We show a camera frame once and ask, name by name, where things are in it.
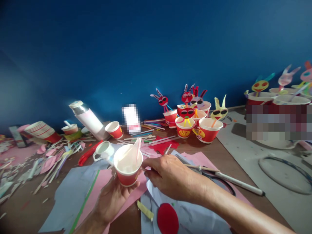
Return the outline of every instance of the hand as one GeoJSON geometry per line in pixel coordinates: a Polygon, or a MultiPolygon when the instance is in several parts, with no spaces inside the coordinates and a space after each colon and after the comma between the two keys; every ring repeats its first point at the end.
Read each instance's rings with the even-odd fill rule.
{"type": "Polygon", "coordinates": [[[186,167],[176,156],[171,154],[159,158],[147,158],[142,167],[151,167],[145,172],[154,187],[168,197],[191,203],[198,203],[213,182],[186,167]]]}
{"type": "Polygon", "coordinates": [[[131,192],[139,187],[140,182],[137,181],[131,187],[124,187],[119,182],[117,175],[112,176],[111,180],[103,187],[95,205],[95,215],[108,224],[118,214],[131,192]]]}

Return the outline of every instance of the left hand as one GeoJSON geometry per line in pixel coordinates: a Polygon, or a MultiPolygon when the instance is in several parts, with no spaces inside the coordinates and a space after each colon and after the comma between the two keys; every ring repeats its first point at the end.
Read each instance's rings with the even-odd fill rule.
{"type": "Polygon", "coordinates": [[[131,187],[124,187],[119,182],[117,175],[113,175],[111,180],[104,186],[94,207],[94,213],[104,223],[108,224],[118,214],[130,193],[139,187],[137,181],[131,187]]]}

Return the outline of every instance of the thermos lid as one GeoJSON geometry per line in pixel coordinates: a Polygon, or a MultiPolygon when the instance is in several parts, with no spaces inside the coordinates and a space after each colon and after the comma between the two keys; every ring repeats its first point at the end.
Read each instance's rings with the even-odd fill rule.
{"type": "Polygon", "coordinates": [[[71,109],[75,109],[79,106],[82,106],[84,103],[82,101],[74,101],[72,104],[69,105],[71,109]]]}

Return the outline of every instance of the red paper circle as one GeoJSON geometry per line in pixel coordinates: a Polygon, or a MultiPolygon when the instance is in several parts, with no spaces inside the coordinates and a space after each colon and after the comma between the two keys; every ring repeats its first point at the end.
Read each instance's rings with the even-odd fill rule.
{"type": "Polygon", "coordinates": [[[160,205],[157,213],[157,224],[162,234],[177,234],[179,219],[176,211],[169,203],[160,205]]]}

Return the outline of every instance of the right hand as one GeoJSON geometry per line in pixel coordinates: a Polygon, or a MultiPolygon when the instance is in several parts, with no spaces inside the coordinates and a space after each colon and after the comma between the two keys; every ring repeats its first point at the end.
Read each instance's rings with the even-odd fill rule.
{"type": "Polygon", "coordinates": [[[145,172],[154,187],[168,197],[197,203],[213,182],[186,167],[176,156],[167,154],[159,158],[147,158],[142,167],[151,167],[145,172]]]}

